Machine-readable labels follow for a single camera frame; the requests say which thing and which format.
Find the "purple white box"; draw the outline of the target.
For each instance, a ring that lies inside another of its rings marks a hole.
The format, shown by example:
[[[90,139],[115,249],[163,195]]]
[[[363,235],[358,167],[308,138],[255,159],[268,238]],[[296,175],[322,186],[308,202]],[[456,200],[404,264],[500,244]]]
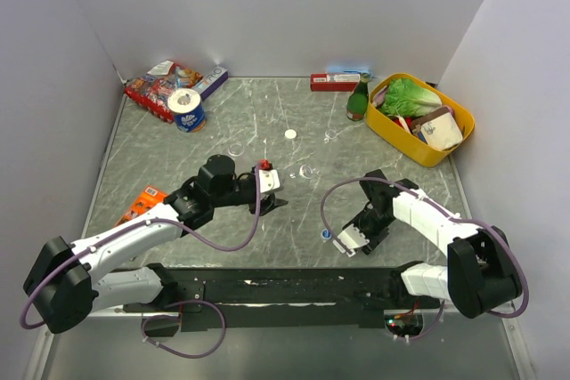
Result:
[[[214,67],[208,72],[194,87],[193,89],[200,95],[200,98],[205,101],[212,95],[227,79],[229,72],[221,66]]]

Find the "yellow plastic basket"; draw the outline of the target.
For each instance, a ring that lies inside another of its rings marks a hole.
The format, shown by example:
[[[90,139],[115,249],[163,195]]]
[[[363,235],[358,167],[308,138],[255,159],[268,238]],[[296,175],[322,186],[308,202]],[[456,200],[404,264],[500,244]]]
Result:
[[[444,158],[453,153],[457,146],[448,150],[436,150],[429,147],[417,136],[406,132],[402,127],[392,121],[391,118],[381,113],[372,105],[373,97],[396,79],[408,78],[416,85],[435,93],[444,105],[451,107],[455,113],[456,123],[461,130],[462,140],[465,141],[474,131],[476,121],[470,111],[441,91],[430,86],[428,83],[406,73],[395,73],[370,90],[368,106],[365,116],[366,125],[379,137],[400,150],[408,158],[424,167],[437,166]]]

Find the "green lettuce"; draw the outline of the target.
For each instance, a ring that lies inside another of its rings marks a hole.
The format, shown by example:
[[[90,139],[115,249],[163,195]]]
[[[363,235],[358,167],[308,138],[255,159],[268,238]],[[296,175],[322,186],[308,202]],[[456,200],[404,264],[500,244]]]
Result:
[[[389,117],[423,117],[443,106],[439,96],[409,78],[391,81],[380,111]]]

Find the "red snack bag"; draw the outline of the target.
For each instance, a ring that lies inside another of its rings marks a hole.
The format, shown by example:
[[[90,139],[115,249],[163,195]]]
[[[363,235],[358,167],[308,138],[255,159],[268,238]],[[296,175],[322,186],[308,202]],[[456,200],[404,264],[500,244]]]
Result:
[[[167,101],[178,88],[193,88],[203,75],[174,61],[162,61],[145,74],[126,82],[124,93],[154,117],[172,124]]]

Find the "blue box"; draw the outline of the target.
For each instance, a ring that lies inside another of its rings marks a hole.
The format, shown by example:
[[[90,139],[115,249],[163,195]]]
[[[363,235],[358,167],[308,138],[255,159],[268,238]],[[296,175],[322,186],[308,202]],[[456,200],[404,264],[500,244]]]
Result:
[[[359,74],[374,77],[373,72],[367,65],[362,64],[331,64],[326,68],[327,74]]]

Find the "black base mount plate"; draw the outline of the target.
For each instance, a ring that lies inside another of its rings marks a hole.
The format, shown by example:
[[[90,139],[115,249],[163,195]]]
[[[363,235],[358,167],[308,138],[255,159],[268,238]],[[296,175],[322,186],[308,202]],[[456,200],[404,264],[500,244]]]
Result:
[[[395,281],[401,267],[215,269],[159,268],[167,294],[128,303],[130,313],[174,313],[184,332],[219,327],[383,328],[388,311],[431,310],[437,299],[407,295]]]

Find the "toilet paper roll blue wrap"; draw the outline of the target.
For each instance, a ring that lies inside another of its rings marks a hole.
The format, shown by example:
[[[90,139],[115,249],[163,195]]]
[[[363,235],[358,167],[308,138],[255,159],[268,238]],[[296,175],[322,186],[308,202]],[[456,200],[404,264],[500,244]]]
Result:
[[[200,94],[190,88],[174,90],[167,100],[176,127],[185,133],[197,132],[206,124]]]

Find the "clear bottle yellow label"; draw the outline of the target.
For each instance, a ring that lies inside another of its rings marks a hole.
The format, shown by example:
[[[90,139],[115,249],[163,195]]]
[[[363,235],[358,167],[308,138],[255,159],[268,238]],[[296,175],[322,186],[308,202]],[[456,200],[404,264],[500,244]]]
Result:
[[[241,142],[237,141],[228,147],[227,152],[231,157],[239,158],[244,154],[245,146]]]

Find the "red box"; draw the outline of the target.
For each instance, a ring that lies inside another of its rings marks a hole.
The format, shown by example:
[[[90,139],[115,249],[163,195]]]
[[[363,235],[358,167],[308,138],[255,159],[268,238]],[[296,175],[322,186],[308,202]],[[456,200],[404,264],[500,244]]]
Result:
[[[360,83],[360,75],[355,73],[312,74],[310,89],[312,92],[352,92]]]

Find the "beige paper carton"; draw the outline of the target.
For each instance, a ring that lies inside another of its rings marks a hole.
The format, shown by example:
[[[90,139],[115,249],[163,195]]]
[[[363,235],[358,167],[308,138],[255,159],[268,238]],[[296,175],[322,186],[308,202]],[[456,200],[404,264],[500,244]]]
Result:
[[[440,107],[424,117],[413,120],[410,130],[434,150],[450,150],[463,141],[453,110],[448,106]]]

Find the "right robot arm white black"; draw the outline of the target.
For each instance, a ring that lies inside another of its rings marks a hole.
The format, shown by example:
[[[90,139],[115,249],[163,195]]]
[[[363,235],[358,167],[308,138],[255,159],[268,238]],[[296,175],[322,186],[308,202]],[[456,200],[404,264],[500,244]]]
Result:
[[[369,254],[386,237],[392,222],[399,221],[420,233],[446,257],[444,265],[414,262],[400,268],[389,286],[391,301],[409,307],[420,296],[452,303],[469,319],[516,298],[515,318],[528,306],[528,283],[520,264],[497,227],[466,220],[436,203],[409,180],[389,181],[379,169],[357,179],[367,203],[331,240],[349,257]]]

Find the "aluminium rail frame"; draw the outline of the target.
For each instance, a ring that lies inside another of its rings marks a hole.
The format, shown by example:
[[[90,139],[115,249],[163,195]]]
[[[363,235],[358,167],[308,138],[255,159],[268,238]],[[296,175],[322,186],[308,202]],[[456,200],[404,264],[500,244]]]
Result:
[[[25,379],[151,379],[156,358],[143,348],[141,318],[118,307],[99,311],[68,333],[39,328]]]

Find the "orange snack box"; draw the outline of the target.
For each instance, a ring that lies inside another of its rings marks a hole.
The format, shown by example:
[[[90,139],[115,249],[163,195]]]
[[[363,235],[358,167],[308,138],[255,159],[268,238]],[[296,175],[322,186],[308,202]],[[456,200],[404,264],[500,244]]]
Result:
[[[123,215],[117,221],[116,226],[119,226],[125,222],[129,222],[134,218],[145,214],[155,205],[161,203],[166,196],[166,192],[163,192],[162,190],[159,190],[153,186],[146,186],[145,189],[138,195],[136,200],[123,213]]]

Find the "green glass bottle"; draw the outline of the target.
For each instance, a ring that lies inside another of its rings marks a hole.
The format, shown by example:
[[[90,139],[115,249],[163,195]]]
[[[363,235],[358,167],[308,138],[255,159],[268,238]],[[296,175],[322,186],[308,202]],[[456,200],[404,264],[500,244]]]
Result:
[[[362,73],[359,83],[348,98],[346,116],[352,121],[360,121],[365,117],[369,97],[368,83],[370,80],[370,73]]]

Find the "white bottle cap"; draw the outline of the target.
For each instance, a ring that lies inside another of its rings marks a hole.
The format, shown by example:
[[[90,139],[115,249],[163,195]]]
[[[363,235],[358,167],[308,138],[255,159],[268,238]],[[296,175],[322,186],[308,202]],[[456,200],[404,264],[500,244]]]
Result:
[[[297,132],[293,129],[288,129],[285,134],[285,138],[288,140],[294,140],[297,137]]]

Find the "red item in basket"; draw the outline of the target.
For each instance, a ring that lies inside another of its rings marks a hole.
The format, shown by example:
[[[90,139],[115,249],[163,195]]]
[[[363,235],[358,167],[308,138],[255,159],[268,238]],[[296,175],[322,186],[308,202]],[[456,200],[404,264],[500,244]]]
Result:
[[[393,122],[400,126],[406,133],[411,133],[411,123],[413,121],[412,117],[394,117]]]

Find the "purple onion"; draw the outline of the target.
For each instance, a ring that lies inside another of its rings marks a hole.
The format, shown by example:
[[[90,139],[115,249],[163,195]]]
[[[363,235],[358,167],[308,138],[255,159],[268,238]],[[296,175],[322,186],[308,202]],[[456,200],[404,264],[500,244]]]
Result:
[[[379,109],[382,106],[382,104],[385,102],[388,89],[389,89],[389,87],[385,86],[384,88],[382,88],[379,92],[377,92],[373,96],[373,98],[371,100],[371,105],[375,109]]]

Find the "blue bottle cap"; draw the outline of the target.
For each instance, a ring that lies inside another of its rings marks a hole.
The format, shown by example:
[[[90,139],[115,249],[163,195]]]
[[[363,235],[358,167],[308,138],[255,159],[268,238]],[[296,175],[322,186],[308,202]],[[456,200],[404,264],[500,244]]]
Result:
[[[321,239],[323,241],[330,241],[332,238],[331,232],[327,229],[323,229],[321,232]]]

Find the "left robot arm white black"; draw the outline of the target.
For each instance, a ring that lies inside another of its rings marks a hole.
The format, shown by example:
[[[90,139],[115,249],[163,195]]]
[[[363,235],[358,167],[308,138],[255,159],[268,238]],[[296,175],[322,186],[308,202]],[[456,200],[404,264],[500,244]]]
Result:
[[[217,251],[225,247],[198,232],[217,208],[246,206],[256,219],[284,206],[275,194],[281,190],[279,171],[262,159],[237,174],[232,158],[214,155],[196,175],[144,214],[111,230],[72,243],[61,237],[46,242],[26,277],[28,300],[20,314],[25,329],[45,326],[53,334],[66,332],[89,314],[112,306],[150,304],[158,311],[170,308],[176,285],[166,269],[147,266],[120,271],[119,266],[154,247],[191,235]],[[41,320],[28,323],[30,308]]]

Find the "electronics board with leds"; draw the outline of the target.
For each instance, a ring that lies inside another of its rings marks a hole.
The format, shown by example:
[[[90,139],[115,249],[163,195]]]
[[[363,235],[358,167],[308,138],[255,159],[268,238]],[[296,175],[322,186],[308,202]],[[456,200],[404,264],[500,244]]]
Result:
[[[384,315],[384,322],[386,333],[392,338],[419,336],[425,327],[424,318],[418,311],[388,313]]]

